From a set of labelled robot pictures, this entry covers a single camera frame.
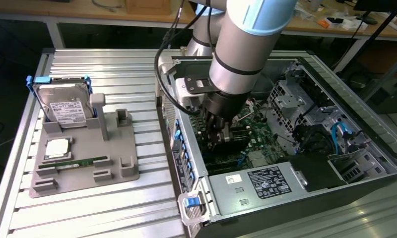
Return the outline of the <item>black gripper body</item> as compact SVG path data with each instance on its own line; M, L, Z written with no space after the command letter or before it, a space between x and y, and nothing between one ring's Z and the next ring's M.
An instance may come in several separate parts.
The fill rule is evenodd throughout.
M203 96L203 118L209 121L210 116L214 118L231 121L233 117L239 113L249 93L231 95L218 92L209 92Z

